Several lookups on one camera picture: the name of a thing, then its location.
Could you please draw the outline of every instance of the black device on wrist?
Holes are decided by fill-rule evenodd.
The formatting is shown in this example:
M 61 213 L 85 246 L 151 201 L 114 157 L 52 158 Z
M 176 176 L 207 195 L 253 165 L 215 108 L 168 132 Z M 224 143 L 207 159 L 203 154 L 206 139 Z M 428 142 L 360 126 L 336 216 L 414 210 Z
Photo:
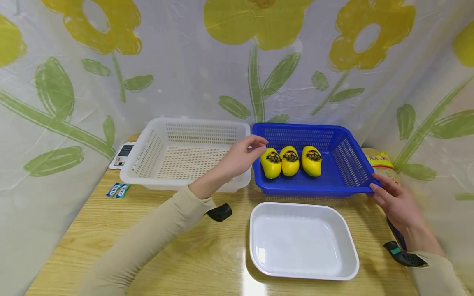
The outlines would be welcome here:
M 228 204 L 223 204 L 215 209 L 207 211 L 206 214 L 211 217 L 212 220 L 222 222 L 232 215 L 232 209 Z
M 398 243 L 401 246 L 398 246 L 397 242 L 391 241 L 383 245 L 383 247 L 390 253 L 391 257 L 406 267 L 423 267 L 427 266 L 428 264 L 420 257 L 415 254 L 408 254 L 406 252 L 407 245 L 405 243 L 405 238 L 403 235 L 398 231 L 398 229 L 393 226 L 390 220 L 387 218 L 387 224 L 390 227 L 390 230 L 393 233 L 393 236 L 397 239 Z

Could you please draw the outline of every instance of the floral curtain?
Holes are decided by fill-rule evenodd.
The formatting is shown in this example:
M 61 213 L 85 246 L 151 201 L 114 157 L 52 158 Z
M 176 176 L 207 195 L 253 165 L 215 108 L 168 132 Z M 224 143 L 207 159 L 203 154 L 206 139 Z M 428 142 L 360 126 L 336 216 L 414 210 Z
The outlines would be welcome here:
M 472 221 L 460 213 L 474 203 L 473 12 L 469 0 L 0 2 L 0 286 L 28 287 L 115 149 L 161 116 L 347 127 L 389 153 L 469 278 L 474 237 L 444 229 Z

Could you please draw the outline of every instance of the yellow mango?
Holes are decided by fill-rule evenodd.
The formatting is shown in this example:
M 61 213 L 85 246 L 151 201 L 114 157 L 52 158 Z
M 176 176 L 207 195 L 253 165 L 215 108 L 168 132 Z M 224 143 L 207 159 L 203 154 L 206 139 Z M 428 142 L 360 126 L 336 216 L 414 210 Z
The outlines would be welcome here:
M 322 156 L 318 149 L 313 146 L 306 146 L 303 148 L 303 152 L 301 153 L 301 164 L 308 175 L 312 177 L 321 176 L 321 163 Z
M 280 151 L 280 158 L 282 159 L 282 171 L 286 177 L 296 175 L 300 169 L 300 158 L 296 149 L 292 146 L 286 146 Z
M 260 163 L 267 179 L 275 179 L 282 172 L 282 159 L 274 148 L 267 148 L 260 156 Z

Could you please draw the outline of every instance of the beige sleeve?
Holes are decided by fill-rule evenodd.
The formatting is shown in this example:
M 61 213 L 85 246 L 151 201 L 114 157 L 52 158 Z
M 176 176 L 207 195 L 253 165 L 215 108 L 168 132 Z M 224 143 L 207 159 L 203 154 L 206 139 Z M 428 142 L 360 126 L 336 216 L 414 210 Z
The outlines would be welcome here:
M 427 267 L 408 268 L 420 296 L 467 295 L 448 259 L 424 251 L 410 253 L 418 255 L 428 263 Z
M 151 211 L 99 259 L 79 295 L 125 295 L 137 273 L 177 235 L 197 224 L 216 206 L 188 187 Z

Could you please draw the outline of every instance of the table surface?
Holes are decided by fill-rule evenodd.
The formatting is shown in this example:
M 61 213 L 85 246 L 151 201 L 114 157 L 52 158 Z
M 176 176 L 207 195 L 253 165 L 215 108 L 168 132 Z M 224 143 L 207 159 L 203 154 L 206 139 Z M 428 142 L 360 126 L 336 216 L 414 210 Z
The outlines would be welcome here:
M 129 141 L 136 140 L 138 135 Z M 174 191 L 132 185 L 124 199 L 105 196 L 119 170 L 107 170 L 91 197 L 38 274 L 26 295 L 76 295 L 100 256 L 130 227 L 169 199 Z M 237 193 L 218 193 L 233 215 L 222 223 L 205 216 L 139 273 L 129 295 L 416 295 L 405 268 L 383 244 L 393 240 L 383 212 L 366 196 L 349 198 L 268 197 L 252 181 Z M 360 259 L 347 282 L 273 278 L 260 273 L 249 254 L 249 218 L 265 201 L 325 205 L 347 221 Z

